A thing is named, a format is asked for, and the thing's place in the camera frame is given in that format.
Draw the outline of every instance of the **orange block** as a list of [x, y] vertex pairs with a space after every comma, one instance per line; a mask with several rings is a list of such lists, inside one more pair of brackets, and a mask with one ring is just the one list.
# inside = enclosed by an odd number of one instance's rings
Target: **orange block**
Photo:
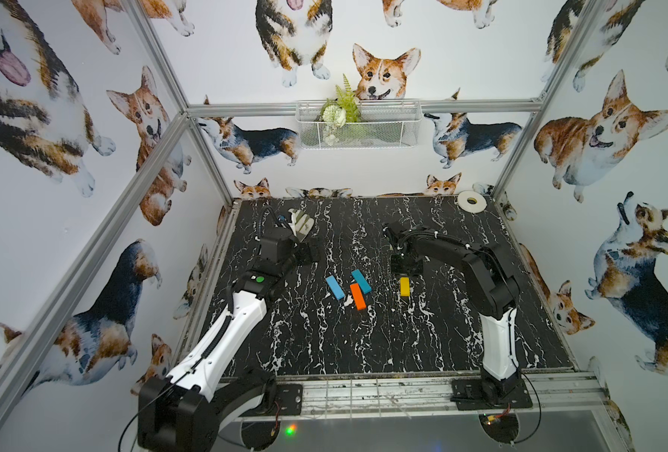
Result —
[[351, 295], [354, 297], [354, 303], [357, 305], [357, 311], [366, 309], [365, 298], [361, 294], [361, 289], [358, 284], [352, 284], [349, 286], [351, 289]]

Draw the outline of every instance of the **white wire basket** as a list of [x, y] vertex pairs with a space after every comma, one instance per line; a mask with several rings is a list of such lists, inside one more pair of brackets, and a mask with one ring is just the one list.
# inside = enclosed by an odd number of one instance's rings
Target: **white wire basket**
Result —
[[417, 144], [422, 120], [419, 101], [362, 101], [361, 122], [341, 127], [321, 121], [324, 103], [296, 103], [299, 138], [305, 149], [411, 148]]

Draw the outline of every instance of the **cable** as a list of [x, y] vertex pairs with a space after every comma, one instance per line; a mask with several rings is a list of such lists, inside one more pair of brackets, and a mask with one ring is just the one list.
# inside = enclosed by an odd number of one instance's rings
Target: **cable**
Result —
[[537, 408], [538, 408], [538, 412], [539, 412], [539, 414], [537, 415], [537, 426], [536, 426], [535, 429], [532, 431], [532, 433], [530, 433], [529, 435], [527, 435], [526, 438], [523, 438], [523, 439], [521, 439], [521, 440], [517, 440], [517, 441], [513, 441], [512, 444], [520, 444], [520, 443], [524, 443], [524, 442], [527, 441], [528, 439], [532, 438], [532, 435], [534, 435], [535, 433], [537, 433], [537, 429], [540, 428], [540, 422], [542, 421], [542, 405], [540, 404], [540, 396], [537, 394], [537, 389], [535, 389], [535, 385], [532, 384], [532, 382], [530, 381], [530, 379], [527, 377], [526, 374], [522, 374], [522, 376], [525, 377], [525, 378], [527, 379], [527, 383], [529, 383], [530, 386], [532, 386], [532, 390], [535, 391], [535, 397], [537, 397]]

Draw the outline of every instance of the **marble surface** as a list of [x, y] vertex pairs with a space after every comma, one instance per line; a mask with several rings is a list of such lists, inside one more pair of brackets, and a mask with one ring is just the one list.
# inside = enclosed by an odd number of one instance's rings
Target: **marble surface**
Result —
[[[411, 278], [412, 296], [402, 299], [382, 235], [382, 225], [391, 221], [425, 224], [467, 242], [503, 244], [527, 283], [516, 320], [520, 365], [572, 366], [494, 206], [474, 215], [462, 211], [455, 197], [244, 201], [205, 325], [223, 310], [226, 284], [254, 258], [255, 218], [265, 203], [276, 212], [301, 208], [315, 218], [307, 239], [321, 244], [322, 259], [286, 278], [284, 295], [269, 307], [224, 376], [237, 376], [247, 366], [278, 375], [477, 370], [482, 334], [462, 274], [435, 261], [425, 263], [424, 275]], [[266, 227], [273, 228], [270, 219]], [[334, 275], [348, 293], [357, 268], [372, 286], [363, 311], [347, 299], [337, 300], [325, 282]]]

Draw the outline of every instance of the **tape roll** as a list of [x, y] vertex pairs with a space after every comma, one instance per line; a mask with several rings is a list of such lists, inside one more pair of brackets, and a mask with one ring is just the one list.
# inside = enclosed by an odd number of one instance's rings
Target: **tape roll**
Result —
[[457, 204], [465, 212], [480, 213], [487, 207], [484, 196], [477, 192], [462, 192], [457, 196]]

